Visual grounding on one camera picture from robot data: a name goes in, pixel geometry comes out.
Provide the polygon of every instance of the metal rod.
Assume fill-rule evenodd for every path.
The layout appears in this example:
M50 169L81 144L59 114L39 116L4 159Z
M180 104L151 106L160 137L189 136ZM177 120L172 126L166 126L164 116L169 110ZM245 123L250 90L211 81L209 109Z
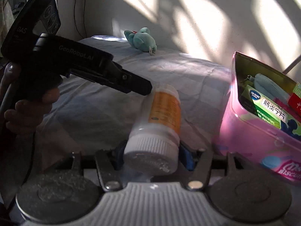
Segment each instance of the metal rod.
M293 67L295 67L299 62L301 61L301 55L299 57L297 57L282 73L283 74L287 74L288 72L290 72Z

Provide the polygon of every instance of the silver screw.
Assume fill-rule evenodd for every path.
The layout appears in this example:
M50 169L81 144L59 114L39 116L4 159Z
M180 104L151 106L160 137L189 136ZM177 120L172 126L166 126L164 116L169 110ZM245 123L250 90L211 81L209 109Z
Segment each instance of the silver screw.
M190 189L201 189L204 184L201 181L190 181L188 183L188 188Z
M107 190L118 190L120 189L120 183L117 181L109 181L105 185Z

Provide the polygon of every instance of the human hand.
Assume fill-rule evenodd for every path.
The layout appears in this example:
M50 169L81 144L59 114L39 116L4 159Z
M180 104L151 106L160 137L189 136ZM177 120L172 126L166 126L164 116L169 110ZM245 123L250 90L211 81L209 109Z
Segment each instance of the human hand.
M4 98L9 85L17 80L21 73L21 67L16 63L9 63L4 71L0 84L0 100ZM7 120L6 128L11 132L25 135L33 133L36 127L42 123L43 115L52 109L52 103L55 103L60 96L58 88L48 90L40 102L31 102L20 100L15 105L15 110L7 110L4 118Z

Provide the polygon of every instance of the gray plastic base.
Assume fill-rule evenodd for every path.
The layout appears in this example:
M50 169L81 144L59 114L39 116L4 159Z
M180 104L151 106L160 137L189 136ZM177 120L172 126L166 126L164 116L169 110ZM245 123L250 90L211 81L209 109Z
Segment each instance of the gray plastic base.
M60 226L243 226L218 212L201 192L178 182L133 183L106 193L96 208L79 220ZM260 226L285 226L281 220ZM23 226L41 226L26 222Z

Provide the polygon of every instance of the round pad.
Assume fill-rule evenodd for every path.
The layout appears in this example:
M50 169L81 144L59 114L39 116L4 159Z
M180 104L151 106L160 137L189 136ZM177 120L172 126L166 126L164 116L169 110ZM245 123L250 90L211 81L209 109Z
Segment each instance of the round pad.
M258 170L238 170L214 183L208 195L223 215L245 223L276 220L292 200L284 183Z
M78 172L40 175L22 186L16 196L23 215L41 224L62 224L90 212L100 197L98 187Z

